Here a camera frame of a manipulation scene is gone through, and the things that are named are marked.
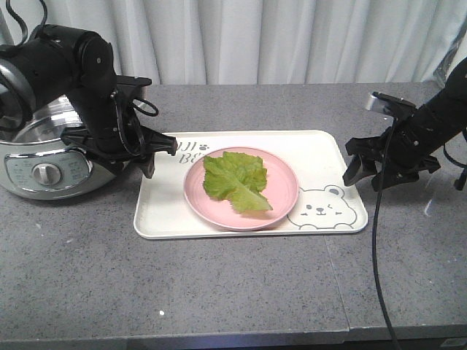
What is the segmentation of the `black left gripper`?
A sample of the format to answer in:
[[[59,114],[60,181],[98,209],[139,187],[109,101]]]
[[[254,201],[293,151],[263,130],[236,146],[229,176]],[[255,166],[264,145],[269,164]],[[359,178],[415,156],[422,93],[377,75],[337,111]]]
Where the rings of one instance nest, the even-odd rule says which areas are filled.
[[[142,88],[151,83],[146,77],[82,75],[66,96],[83,126],[65,128],[61,139],[108,161],[140,158],[144,152],[175,156],[176,138],[156,131],[144,135],[136,117],[133,100],[140,98]],[[154,172],[154,155],[148,155],[142,161],[142,173],[151,179]]]

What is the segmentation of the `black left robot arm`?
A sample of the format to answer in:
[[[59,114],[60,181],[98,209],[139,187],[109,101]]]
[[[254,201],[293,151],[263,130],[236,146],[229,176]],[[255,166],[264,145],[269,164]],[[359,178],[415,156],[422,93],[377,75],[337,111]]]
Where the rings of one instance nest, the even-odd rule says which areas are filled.
[[[1,46],[1,131],[21,131],[33,114],[66,96],[82,126],[61,132],[64,144],[85,151],[111,172],[124,162],[154,173],[154,154],[175,155],[177,141],[140,125],[134,103],[146,77],[115,73],[112,45],[94,31],[66,26],[36,27],[18,46]]]

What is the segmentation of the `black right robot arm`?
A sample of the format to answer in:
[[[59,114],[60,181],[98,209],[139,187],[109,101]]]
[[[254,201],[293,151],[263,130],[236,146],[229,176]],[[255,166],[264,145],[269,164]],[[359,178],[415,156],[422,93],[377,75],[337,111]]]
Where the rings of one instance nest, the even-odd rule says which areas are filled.
[[[413,103],[373,92],[366,109],[394,118],[374,137],[352,138],[345,148],[352,160],[343,175],[349,187],[372,176],[374,190],[416,182],[419,172],[440,168],[432,153],[466,129],[466,60],[448,76],[443,89],[417,108]]]

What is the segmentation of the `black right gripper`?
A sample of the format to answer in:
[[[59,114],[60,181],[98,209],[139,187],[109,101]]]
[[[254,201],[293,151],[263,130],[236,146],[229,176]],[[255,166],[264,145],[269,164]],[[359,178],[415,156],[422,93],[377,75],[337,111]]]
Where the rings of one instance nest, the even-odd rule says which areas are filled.
[[[399,184],[416,182],[419,172],[433,173],[441,168],[434,151],[435,127],[439,123],[426,106],[419,108],[410,118],[390,130],[393,132],[387,154],[384,157],[385,169],[372,180],[375,190],[387,189]],[[383,146],[379,136],[351,138],[345,149],[354,155],[343,175],[343,182],[350,187],[361,179],[376,174],[376,165],[367,157],[379,157]]]

